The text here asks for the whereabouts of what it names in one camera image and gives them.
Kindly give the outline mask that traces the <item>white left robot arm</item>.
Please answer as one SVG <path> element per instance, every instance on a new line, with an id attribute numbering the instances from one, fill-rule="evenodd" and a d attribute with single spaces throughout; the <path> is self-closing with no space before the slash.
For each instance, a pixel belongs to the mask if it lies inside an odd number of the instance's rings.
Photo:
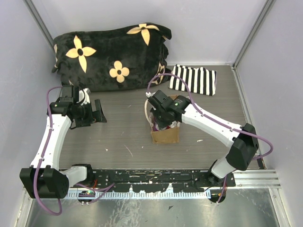
<path id="1" fill-rule="evenodd" d="M 90 164 L 74 164 L 60 171 L 59 161 L 68 130 L 106 123 L 100 100 L 90 101 L 90 90 L 73 85 L 62 86 L 54 102 L 46 101 L 46 128 L 37 154 L 28 168 L 22 168 L 20 180 L 33 199 L 63 199 L 68 190 L 80 183 L 94 184 Z"/>

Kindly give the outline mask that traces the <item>brown canvas tote bag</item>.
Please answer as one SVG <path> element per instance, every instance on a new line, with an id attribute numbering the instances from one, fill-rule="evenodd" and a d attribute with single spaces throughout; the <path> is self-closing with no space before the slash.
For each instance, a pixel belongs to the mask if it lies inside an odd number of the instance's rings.
<path id="1" fill-rule="evenodd" d="M 177 95 L 172 95 L 170 96 L 172 99 L 177 98 Z M 189 106 L 190 100 L 184 96 L 181 96 L 181 98 L 184 98 L 184 113 L 185 109 Z M 146 120 L 148 121 L 150 127 L 151 127 L 151 137 L 152 137 L 152 142 L 154 144 L 173 144 L 173 143 L 178 143 L 179 142 L 179 127 L 175 128 L 166 128 L 166 129 L 161 129 L 160 131 L 153 131 L 153 122 L 155 121 L 155 118 L 151 112 L 151 109 L 153 106 L 150 104 L 150 102 L 147 100 L 144 103 L 144 113 Z"/>

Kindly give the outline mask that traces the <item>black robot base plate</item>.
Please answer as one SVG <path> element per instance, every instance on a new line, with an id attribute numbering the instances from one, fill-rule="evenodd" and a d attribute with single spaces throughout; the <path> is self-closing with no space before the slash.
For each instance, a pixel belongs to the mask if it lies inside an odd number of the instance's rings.
<path id="1" fill-rule="evenodd" d="M 106 188 L 113 184 L 110 192 L 165 192 L 170 187 L 174 193 L 203 192 L 223 185 L 223 181 L 210 182 L 208 171 L 199 169 L 94 169 L 93 176 L 83 185 Z"/>

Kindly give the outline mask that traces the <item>purple Fanta can front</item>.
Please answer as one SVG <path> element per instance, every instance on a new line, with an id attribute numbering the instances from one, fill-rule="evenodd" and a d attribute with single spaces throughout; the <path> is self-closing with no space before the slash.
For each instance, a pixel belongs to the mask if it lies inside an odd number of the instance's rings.
<path id="1" fill-rule="evenodd" d="M 156 121 L 153 122 L 152 130 L 153 130 L 153 131 L 160 131 L 160 127 L 158 126 L 158 124 L 157 124 Z"/>

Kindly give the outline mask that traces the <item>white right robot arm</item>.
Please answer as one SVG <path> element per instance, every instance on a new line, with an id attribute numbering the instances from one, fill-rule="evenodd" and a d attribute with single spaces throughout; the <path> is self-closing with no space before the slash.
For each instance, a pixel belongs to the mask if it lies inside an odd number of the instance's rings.
<path id="1" fill-rule="evenodd" d="M 219 186 L 224 178 L 235 170 L 245 171 L 253 160 L 258 148 L 255 128 L 247 123 L 244 126 L 231 123 L 213 115 L 185 96 L 172 98 L 158 90 L 146 93 L 152 105 L 152 123 L 160 131 L 173 128 L 179 123 L 194 126 L 229 148 L 229 152 L 214 161 L 206 178 L 212 186 Z"/>

